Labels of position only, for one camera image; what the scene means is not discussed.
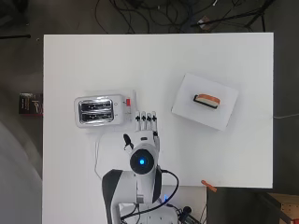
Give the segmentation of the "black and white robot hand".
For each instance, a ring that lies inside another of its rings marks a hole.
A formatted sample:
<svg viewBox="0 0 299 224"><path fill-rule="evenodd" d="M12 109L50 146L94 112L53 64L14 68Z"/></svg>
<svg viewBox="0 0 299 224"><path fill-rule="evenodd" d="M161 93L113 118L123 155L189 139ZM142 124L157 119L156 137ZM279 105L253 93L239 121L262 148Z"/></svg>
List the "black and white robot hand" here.
<svg viewBox="0 0 299 224"><path fill-rule="evenodd" d="M132 156L138 149L146 149L154 158L160 152L160 138L158 135L158 119L155 111L135 112L135 131L123 135L124 150Z"/></svg>

